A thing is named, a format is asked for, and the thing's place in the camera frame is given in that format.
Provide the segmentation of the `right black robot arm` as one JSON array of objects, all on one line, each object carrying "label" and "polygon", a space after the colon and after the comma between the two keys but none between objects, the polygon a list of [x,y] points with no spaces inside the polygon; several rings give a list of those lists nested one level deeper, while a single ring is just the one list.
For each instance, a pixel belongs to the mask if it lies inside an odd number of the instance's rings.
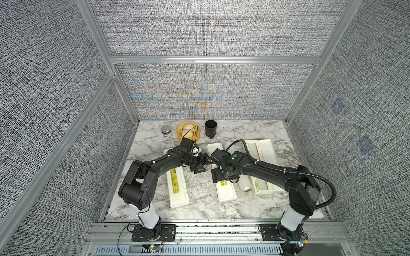
[{"label": "right black robot arm", "polygon": [[303,165],[287,168],[263,162],[251,156],[242,139],[231,145],[243,143],[245,152],[215,149],[208,157],[217,167],[212,170],[214,181],[239,180],[240,176],[251,176],[274,184],[288,193],[289,204],[280,218],[275,231],[283,241],[294,240],[303,224],[313,213],[336,199],[336,188],[328,179],[311,173]]}]

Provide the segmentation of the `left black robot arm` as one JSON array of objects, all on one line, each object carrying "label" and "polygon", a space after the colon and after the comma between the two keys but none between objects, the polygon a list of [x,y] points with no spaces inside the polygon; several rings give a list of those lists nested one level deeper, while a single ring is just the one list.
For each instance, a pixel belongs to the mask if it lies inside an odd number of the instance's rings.
[{"label": "left black robot arm", "polygon": [[170,149],[165,155],[152,161],[134,161],[118,190],[123,201],[133,207],[139,219],[136,226],[148,239],[161,235],[161,218],[151,206],[160,176],[172,169],[188,166],[193,172],[205,172],[211,161],[206,153],[189,153]]}]

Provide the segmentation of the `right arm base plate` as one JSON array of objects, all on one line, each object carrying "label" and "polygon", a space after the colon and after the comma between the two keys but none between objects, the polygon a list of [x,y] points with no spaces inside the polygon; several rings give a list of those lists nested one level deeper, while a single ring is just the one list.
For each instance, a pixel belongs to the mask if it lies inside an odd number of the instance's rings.
[{"label": "right arm base plate", "polygon": [[276,230],[277,225],[278,223],[260,224],[258,226],[258,230],[262,236],[263,241],[265,242],[273,242],[273,241],[286,242],[289,239],[292,239],[293,241],[299,241],[302,236],[304,237],[304,239],[308,237],[302,228],[300,229],[298,234],[296,234],[296,232],[287,233],[287,231],[284,229],[277,231]]}]

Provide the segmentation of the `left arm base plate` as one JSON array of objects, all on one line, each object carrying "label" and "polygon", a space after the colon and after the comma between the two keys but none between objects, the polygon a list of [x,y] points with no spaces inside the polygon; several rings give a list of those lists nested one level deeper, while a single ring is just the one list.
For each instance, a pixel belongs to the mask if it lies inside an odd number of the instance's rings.
[{"label": "left arm base plate", "polygon": [[148,229],[138,224],[133,228],[132,242],[174,242],[176,225],[159,224],[154,229]]}]

